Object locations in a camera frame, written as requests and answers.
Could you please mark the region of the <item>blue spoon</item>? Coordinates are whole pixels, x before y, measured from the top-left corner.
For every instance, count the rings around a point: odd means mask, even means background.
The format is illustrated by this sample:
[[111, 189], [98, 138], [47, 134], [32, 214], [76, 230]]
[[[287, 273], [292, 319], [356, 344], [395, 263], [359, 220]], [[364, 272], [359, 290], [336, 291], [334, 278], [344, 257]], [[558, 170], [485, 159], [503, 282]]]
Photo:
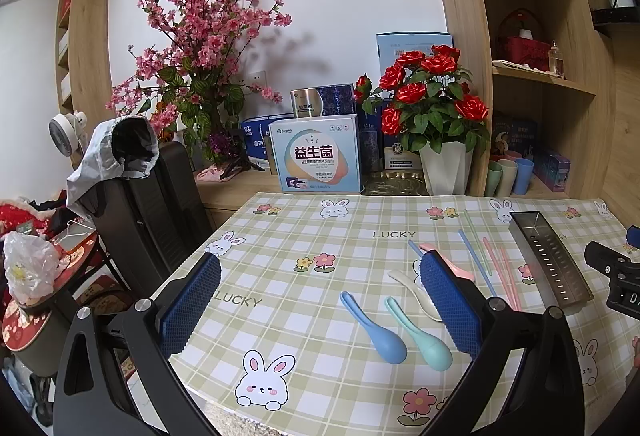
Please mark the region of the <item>blue spoon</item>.
[[355, 297], [347, 291], [340, 294], [340, 299], [345, 308], [367, 332], [376, 352], [387, 364], [402, 364], [407, 356], [408, 349], [399, 336], [371, 320], [359, 306]]

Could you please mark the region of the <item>red basket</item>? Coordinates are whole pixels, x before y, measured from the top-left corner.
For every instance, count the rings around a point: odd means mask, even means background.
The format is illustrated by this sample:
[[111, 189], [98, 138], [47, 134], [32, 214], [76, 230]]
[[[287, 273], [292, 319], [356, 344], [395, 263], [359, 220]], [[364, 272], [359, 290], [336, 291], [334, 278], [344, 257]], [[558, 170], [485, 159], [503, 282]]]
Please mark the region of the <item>red basket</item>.
[[498, 27], [496, 44], [500, 59], [542, 71], [549, 69], [549, 34], [526, 8], [506, 15]]

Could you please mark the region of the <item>probiotic product box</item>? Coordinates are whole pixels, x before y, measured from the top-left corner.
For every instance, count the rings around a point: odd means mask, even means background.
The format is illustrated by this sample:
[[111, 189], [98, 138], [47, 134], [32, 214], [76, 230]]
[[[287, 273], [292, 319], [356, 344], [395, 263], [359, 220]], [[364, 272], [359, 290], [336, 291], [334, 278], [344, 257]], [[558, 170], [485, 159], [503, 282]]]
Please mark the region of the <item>probiotic product box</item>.
[[356, 115], [283, 119], [269, 134], [282, 193], [360, 193]]

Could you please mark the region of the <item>grey jacket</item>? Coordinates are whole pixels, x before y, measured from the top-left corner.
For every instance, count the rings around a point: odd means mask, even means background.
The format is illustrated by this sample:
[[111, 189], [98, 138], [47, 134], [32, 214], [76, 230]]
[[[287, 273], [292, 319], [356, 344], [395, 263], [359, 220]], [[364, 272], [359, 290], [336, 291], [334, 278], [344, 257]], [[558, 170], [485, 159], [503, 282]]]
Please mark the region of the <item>grey jacket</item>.
[[101, 122], [78, 168], [66, 178], [67, 208], [84, 213], [79, 200], [99, 182], [148, 177], [159, 156], [156, 133], [141, 115]]

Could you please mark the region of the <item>purple small box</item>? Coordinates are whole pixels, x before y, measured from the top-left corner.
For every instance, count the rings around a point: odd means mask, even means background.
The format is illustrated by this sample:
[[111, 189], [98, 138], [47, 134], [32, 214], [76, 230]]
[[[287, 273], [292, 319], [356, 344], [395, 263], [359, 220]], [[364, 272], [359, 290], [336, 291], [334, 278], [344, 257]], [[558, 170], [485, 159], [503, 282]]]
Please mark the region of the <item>purple small box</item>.
[[534, 173], [544, 185], [554, 193], [564, 193], [570, 173], [570, 159], [548, 150], [536, 153], [534, 164]]

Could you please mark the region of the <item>blue white carton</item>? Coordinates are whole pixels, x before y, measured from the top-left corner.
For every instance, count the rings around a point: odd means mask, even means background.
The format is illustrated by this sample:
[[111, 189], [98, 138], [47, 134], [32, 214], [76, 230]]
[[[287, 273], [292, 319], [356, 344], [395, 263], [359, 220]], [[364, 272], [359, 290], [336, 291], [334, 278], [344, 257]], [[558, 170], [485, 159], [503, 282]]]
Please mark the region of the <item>blue white carton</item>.
[[244, 145], [248, 159], [262, 169], [269, 169], [268, 156], [265, 149], [264, 134], [269, 132], [269, 124], [274, 121], [291, 119], [292, 113], [281, 115], [262, 115], [249, 118], [240, 123]]

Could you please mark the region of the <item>tall light blue box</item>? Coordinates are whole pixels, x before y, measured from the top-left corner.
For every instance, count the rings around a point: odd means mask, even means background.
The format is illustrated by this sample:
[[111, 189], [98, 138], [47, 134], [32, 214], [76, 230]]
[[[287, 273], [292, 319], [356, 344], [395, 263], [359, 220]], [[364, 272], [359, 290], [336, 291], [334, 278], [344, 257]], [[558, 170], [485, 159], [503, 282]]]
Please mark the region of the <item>tall light blue box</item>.
[[445, 32], [384, 32], [376, 35], [380, 74], [396, 62], [397, 58], [409, 51], [432, 54], [433, 45], [454, 45], [452, 35]]

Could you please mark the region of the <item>blue chopstick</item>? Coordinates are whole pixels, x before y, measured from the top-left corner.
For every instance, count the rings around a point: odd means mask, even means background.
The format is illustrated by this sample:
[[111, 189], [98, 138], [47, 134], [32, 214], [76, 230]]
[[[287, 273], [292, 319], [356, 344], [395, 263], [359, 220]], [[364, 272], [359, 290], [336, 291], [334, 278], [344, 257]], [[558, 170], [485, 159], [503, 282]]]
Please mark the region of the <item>blue chopstick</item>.
[[416, 253], [416, 256], [418, 256], [418, 259], [422, 259], [423, 250], [419, 247], [419, 245], [416, 245], [411, 239], [408, 240], [408, 245], [411, 248], [411, 250], [414, 253]]
[[469, 253], [471, 254], [472, 260], [474, 261], [478, 271], [480, 272], [480, 275], [483, 277], [486, 286], [488, 286], [488, 289], [491, 293], [492, 297], [498, 297], [498, 293], [494, 287], [494, 285], [492, 284], [487, 271], [485, 269], [485, 267], [483, 266], [482, 263], [480, 263], [480, 258], [478, 257], [476, 251], [473, 249], [471, 242], [469, 241], [469, 238], [466, 237], [466, 234], [464, 232], [464, 230], [462, 228], [460, 228], [458, 230], [458, 234], [461, 238], [461, 240], [463, 241], [463, 243], [465, 244], [466, 248], [468, 249]]

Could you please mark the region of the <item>green spoon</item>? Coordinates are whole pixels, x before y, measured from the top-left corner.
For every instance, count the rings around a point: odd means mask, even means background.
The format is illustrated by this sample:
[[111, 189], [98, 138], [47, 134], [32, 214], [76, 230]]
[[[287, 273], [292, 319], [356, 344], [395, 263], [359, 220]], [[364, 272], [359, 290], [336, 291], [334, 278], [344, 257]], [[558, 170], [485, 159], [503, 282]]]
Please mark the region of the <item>green spoon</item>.
[[451, 367], [452, 354], [440, 338], [421, 330], [393, 297], [386, 297], [384, 304], [390, 315], [409, 333], [427, 366], [440, 372]]

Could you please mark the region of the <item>stainless steel utensil tray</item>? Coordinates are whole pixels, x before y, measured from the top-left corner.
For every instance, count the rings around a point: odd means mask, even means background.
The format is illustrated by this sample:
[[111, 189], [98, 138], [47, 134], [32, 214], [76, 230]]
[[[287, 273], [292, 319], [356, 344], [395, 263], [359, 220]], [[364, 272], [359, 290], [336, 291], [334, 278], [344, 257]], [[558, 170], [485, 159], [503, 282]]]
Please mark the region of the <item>stainless steel utensil tray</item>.
[[573, 256], [539, 211], [512, 212], [510, 232], [532, 273], [544, 306], [578, 313], [593, 294]]

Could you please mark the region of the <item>pink blossom plant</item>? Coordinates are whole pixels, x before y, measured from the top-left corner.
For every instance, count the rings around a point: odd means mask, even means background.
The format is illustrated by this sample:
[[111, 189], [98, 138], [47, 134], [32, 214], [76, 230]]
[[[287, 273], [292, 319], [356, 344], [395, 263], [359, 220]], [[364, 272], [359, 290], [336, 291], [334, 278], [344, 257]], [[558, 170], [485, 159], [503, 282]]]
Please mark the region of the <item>pink blossom plant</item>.
[[181, 133], [186, 147], [223, 165], [241, 156], [234, 135], [247, 95], [279, 104], [265, 83], [238, 79], [241, 57], [262, 30], [291, 25], [282, 0], [137, 0], [146, 22], [167, 43], [130, 48], [136, 69], [113, 86], [106, 107], [116, 115], [148, 113], [158, 139]]

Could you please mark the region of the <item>white desk fan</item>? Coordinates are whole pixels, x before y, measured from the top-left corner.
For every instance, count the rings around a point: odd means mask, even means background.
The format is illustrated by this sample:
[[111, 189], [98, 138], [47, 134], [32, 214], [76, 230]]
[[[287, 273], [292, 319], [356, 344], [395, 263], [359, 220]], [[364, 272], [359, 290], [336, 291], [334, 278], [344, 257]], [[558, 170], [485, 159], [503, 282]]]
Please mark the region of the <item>white desk fan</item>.
[[88, 145], [85, 112], [58, 113], [48, 124], [54, 146], [63, 156], [70, 158], [74, 153], [82, 156]]

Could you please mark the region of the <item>glass bottle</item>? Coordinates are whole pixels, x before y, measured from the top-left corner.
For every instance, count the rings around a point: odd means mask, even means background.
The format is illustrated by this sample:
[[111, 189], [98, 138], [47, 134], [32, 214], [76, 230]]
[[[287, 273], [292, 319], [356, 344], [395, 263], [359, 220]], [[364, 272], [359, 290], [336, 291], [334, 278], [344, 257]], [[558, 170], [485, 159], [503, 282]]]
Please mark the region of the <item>glass bottle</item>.
[[558, 78], [564, 78], [564, 58], [563, 54], [556, 45], [556, 41], [552, 41], [551, 48], [548, 52], [549, 71]]

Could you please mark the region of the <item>beige spoon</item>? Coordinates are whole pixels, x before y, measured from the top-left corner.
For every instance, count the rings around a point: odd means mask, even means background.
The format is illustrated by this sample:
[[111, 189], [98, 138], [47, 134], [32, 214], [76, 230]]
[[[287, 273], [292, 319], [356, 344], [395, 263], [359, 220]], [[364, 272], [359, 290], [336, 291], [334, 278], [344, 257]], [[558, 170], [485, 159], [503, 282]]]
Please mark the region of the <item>beige spoon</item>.
[[440, 317], [437, 308], [435, 307], [431, 297], [425, 292], [424, 289], [420, 288], [416, 282], [411, 280], [406, 274], [394, 269], [393, 271], [389, 271], [387, 276], [390, 279], [393, 279], [401, 286], [405, 287], [416, 299], [416, 303], [419, 304], [422, 311], [428, 318], [436, 321], [436, 323], [442, 322], [442, 317]]

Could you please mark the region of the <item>green chopstick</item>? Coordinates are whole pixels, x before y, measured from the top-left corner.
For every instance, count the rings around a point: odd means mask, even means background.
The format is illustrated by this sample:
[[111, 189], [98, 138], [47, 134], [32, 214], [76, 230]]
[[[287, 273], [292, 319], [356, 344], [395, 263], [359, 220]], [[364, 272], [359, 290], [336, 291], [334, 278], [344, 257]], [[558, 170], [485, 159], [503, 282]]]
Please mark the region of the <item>green chopstick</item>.
[[466, 210], [463, 210], [462, 213], [463, 213], [463, 217], [465, 218], [465, 222], [469, 226], [469, 230], [471, 230], [472, 236], [473, 236], [476, 244], [478, 245], [478, 247], [480, 249], [484, 249], [483, 242], [480, 241], [480, 235], [478, 234], [477, 229], [476, 229], [476, 227], [475, 227], [475, 225], [473, 223], [472, 216]]

